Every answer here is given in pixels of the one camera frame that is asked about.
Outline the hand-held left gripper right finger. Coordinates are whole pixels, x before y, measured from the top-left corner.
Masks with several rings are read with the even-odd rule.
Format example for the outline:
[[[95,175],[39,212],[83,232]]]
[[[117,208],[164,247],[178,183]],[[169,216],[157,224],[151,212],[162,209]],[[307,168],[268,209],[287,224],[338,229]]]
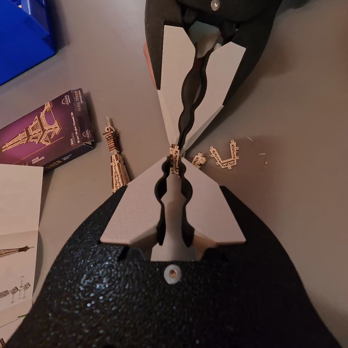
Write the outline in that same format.
[[[187,247],[193,247],[196,259],[201,259],[209,248],[243,244],[243,235],[237,220],[214,180],[185,158],[178,161],[182,207],[181,231]]]

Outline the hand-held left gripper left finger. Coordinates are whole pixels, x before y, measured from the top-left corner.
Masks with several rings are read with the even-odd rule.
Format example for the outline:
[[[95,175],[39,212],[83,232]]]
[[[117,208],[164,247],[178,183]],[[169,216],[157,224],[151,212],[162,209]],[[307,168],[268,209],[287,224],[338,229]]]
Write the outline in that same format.
[[[124,191],[100,241],[128,246],[163,244],[166,233],[164,204],[170,157],[164,157],[132,180]]]

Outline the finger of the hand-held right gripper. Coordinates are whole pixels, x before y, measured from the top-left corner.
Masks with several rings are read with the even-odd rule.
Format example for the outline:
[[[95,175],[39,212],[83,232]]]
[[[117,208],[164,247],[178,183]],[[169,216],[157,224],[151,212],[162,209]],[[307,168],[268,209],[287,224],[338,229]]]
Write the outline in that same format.
[[[209,50],[203,57],[198,71],[198,96],[184,107],[179,123],[181,153],[188,150],[224,107],[225,97],[245,51],[245,47],[229,42],[216,50]]]
[[[180,136],[179,118],[183,111],[182,86],[195,58],[195,47],[182,27],[164,26],[161,84],[158,90],[169,145]]]

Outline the small wooden arch piece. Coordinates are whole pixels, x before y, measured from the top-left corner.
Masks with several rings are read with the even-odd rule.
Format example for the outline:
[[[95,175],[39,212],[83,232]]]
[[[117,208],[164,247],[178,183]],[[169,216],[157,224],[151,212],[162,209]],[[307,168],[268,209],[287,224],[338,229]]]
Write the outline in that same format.
[[[191,164],[200,169],[201,166],[206,163],[206,161],[206,157],[201,152],[198,152],[198,154],[194,156]]]
[[[220,166],[222,169],[228,168],[228,170],[231,170],[232,167],[237,164],[237,160],[239,160],[239,156],[237,155],[239,147],[236,145],[234,140],[230,141],[229,147],[231,158],[225,160],[221,159],[218,151],[213,146],[210,147],[210,157],[214,158],[216,161],[215,165]]]
[[[171,144],[169,148],[170,152],[170,173],[179,175],[179,157],[180,157],[180,150],[179,146],[176,144]]]

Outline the wooden tower spire model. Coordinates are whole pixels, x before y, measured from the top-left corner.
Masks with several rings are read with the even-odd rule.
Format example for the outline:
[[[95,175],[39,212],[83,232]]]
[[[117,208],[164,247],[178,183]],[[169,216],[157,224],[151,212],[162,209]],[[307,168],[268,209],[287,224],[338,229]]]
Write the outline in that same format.
[[[108,149],[111,154],[111,185],[112,193],[114,194],[121,187],[128,185],[130,179],[121,156],[119,134],[116,132],[115,128],[111,126],[109,118],[105,117],[105,119],[107,126],[105,127],[103,136],[107,141]]]

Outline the person's right hand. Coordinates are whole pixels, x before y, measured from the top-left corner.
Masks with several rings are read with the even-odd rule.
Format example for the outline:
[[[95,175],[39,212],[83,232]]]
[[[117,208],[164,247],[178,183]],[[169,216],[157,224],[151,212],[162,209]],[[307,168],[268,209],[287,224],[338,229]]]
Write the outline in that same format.
[[[153,85],[158,90],[157,85],[156,85],[156,81],[155,81],[155,78],[154,78],[154,72],[153,72],[153,68],[152,68],[152,64],[151,64],[150,55],[149,55],[148,46],[147,46],[147,42],[146,41],[145,41],[145,43],[143,45],[143,54],[144,54],[145,59],[146,59],[149,75],[150,75],[150,77],[152,79]]]

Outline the folded instruction leaflet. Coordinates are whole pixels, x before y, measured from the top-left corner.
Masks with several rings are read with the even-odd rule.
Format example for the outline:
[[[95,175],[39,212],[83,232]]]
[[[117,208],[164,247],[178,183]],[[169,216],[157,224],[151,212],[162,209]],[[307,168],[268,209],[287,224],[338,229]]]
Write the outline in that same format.
[[[42,177],[42,167],[0,165],[1,347],[32,306]]]

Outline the purple puzzle box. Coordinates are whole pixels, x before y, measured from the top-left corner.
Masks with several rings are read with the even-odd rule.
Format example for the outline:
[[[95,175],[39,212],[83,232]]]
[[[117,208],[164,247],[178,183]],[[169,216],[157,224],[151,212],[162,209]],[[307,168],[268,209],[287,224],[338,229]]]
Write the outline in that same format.
[[[0,130],[0,163],[57,168],[93,149],[81,88],[69,90]]]

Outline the blue bin with tag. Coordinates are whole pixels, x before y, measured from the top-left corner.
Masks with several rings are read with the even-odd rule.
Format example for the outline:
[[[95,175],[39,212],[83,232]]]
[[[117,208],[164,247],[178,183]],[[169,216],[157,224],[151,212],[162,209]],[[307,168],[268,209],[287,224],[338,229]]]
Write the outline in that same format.
[[[56,54],[47,1],[0,1],[0,85]]]

